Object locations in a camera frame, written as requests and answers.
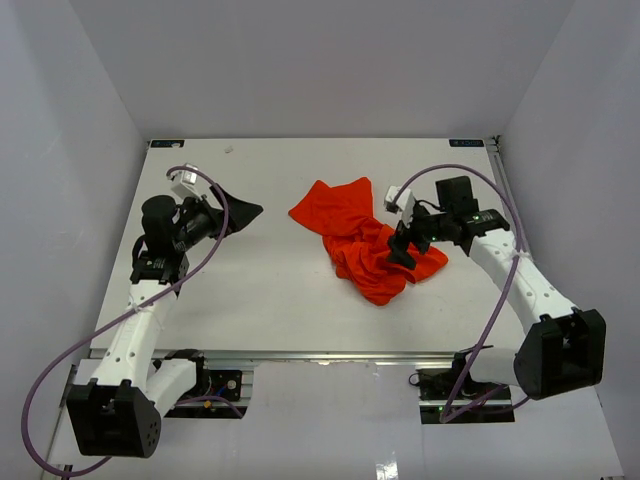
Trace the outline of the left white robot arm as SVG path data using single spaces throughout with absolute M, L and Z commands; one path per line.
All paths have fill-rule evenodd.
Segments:
M 220 239 L 247 227 L 262 206 L 225 191 L 212 207 L 194 189 L 183 201 L 156 195 L 141 207 L 143 234 L 133 251 L 131 316 L 85 385 L 71 387 L 66 408 L 76 442 L 85 456 L 148 458 L 156 450 L 163 417 L 181 399 L 199 399 L 211 374 L 196 349 L 175 350 L 152 359 L 157 340 L 187 275 L 187 252 L 205 238 Z

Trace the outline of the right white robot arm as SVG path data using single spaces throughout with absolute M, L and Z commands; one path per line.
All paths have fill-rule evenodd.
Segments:
M 541 400 L 597 385 L 604 368 L 606 323 L 582 310 L 540 272 L 516 230 L 495 209 L 483 210 L 467 176 L 436 184 L 439 206 L 430 212 L 406 187 L 388 188 L 384 207 L 400 220 L 389 238 L 389 262 L 415 269 L 435 242 L 451 242 L 501 289 L 501 304 L 516 314 L 524 340 L 515 349 L 482 345 L 454 357 L 453 390 L 472 399 L 488 384 L 515 385 Z

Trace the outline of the orange t-shirt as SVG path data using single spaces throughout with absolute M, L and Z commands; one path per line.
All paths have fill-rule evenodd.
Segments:
M 417 261 L 413 269 L 388 261 L 394 229 L 374 217 L 373 188 L 367 177 L 338 186 L 318 180 L 289 216 L 322 237 L 336 275 L 351 281 L 376 306 L 387 305 L 407 284 L 434 276 L 449 262 L 435 247 L 424 255 L 411 247 L 409 253 Z

